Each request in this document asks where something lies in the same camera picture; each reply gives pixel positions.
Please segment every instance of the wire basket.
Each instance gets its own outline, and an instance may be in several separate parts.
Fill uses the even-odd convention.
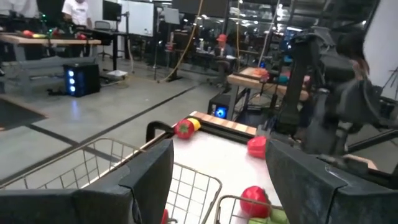
[[[241,202],[252,203],[252,208],[254,205],[260,205],[270,208],[270,213],[273,209],[278,209],[283,211],[282,207],[270,205],[267,203],[257,202],[254,200],[249,200],[242,197],[237,197],[234,195],[225,195],[220,197],[217,203],[216,217],[214,224],[289,224],[287,219],[281,220],[279,222],[270,221],[266,218],[252,219],[249,218],[240,208]]]
[[[0,189],[82,189],[124,161],[133,159],[139,152],[145,153],[138,147],[115,139],[97,139],[32,169],[3,184]],[[175,163],[165,209],[170,218],[178,223],[203,224],[210,216],[221,187],[220,180]]]

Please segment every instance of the office chair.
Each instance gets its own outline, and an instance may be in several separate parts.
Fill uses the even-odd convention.
[[[111,31],[111,24],[106,21],[95,21],[94,29]],[[112,40],[102,40],[101,41],[102,52],[98,53],[98,55],[102,55],[102,61],[104,61],[105,55],[109,56],[110,58],[113,57],[113,55],[105,52],[105,46],[109,46],[109,45],[111,45],[111,43],[112,43]]]

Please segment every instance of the workbench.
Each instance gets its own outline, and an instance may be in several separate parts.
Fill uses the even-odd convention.
[[[51,73],[62,73],[63,65],[69,63],[96,63],[97,48],[96,46],[101,44],[100,40],[76,40],[76,39],[31,39],[20,37],[12,34],[0,35],[0,41],[13,45],[14,52],[16,55],[16,65],[19,69],[19,75],[16,77],[16,81],[20,83],[22,92],[25,98],[29,98],[32,95],[31,80],[34,77],[43,77]],[[41,60],[26,60],[25,57],[25,45],[31,44],[42,44],[42,45],[92,45],[92,51],[90,57],[77,57],[77,58],[60,58],[50,57],[43,58]]]
[[[246,75],[246,76],[252,76],[253,78],[246,78],[246,77],[240,77],[238,75],[230,74],[227,77],[228,83],[231,85],[231,98],[229,99],[229,105],[228,105],[228,114],[227,114],[227,119],[232,121],[233,120],[233,113],[235,109],[235,104],[238,99],[238,91],[239,87],[246,88],[246,93],[244,97],[244,102],[243,102],[243,108],[247,108],[248,103],[249,103],[249,97],[250,97],[250,90],[255,89],[255,90],[263,90],[264,93],[268,94],[273,94],[278,93],[279,95],[285,95],[286,94],[286,89],[287,87],[284,85],[276,85],[275,83],[265,83],[262,84],[258,80],[258,76],[254,75],[254,69],[252,67],[245,68],[242,71],[240,71],[240,74]],[[300,94],[300,101],[305,101],[308,98],[308,92],[305,90],[301,91]]]

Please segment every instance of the concrete floor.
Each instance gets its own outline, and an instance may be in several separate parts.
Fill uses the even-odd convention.
[[[111,62],[106,59],[102,67],[111,67]],[[129,63],[122,62],[119,69],[130,71]],[[164,77],[166,71],[160,71],[159,76]],[[48,130],[58,134],[58,139],[50,137],[43,130],[34,131],[20,127],[0,133],[0,180],[4,180],[46,157],[63,151],[80,142],[88,142],[98,138],[114,138],[133,146],[141,146],[145,141],[145,130],[149,122],[159,120],[174,124],[192,111],[206,112],[208,100],[215,96],[220,89],[200,85],[203,77],[190,73],[181,73],[185,77],[172,83],[156,83],[143,78],[152,78],[153,71],[145,65],[136,63],[135,76],[131,78],[128,88],[109,86],[100,93],[83,98],[67,96],[46,96],[45,91],[36,90],[30,106],[41,110],[49,116],[48,119],[35,123],[39,129]],[[13,97],[23,100],[18,93],[10,93]],[[364,128],[359,134],[350,137],[350,142],[356,142],[377,134],[372,127]],[[81,164],[91,160],[93,170],[89,179],[96,173],[102,172],[120,160],[126,153],[122,150],[111,150],[111,140],[104,139],[90,146],[85,152],[77,151],[63,158],[61,161],[28,176],[26,181],[17,181],[8,189],[21,189],[28,185],[37,188],[51,181],[64,172],[74,169],[79,179],[79,186],[87,183],[86,169]],[[357,155],[373,159],[376,165],[384,171],[391,172],[398,161],[398,150],[391,142],[372,147]],[[72,172],[63,177],[62,182],[74,182]],[[48,184],[49,188],[59,188],[60,180]]]

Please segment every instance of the person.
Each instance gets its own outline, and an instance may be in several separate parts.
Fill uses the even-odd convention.
[[[367,63],[363,52],[365,36],[366,34],[363,31],[342,35],[338,39],[336,45],[337,54],[348,58],[348,60],[353,64],[355,74],[354,78],[358,80],[368,78],[369,75],[369,64]],[[303,102],[302,109],[300,110],[300,121],[297,132],[294,136],[296,139],[304,138],[305,130],[311,122],[313,107],[314,105],[312,100]]]
[[[68,22],[73,22],[75,25],[86,26],[89,29],[93,28],[90,10],[85,0],[65,0],[62,13],[64,19]],[[83,48],[85,48],[83,56],[88,57],[90,55],[90,47],[91,46],[88,44],[84,47],[80,45],[75,46],[72,50],[73,57],[79,57]]]
[[[234,50],[232,49],[232,47],[226,43],[227,37],[225,34],[220,34],[217,38],[217,46],[215,49],[215,55],[216,56],[220,56],[221,55],[221,51],[223,52],[223,57],[230,55],[233,56],[234,55]]]

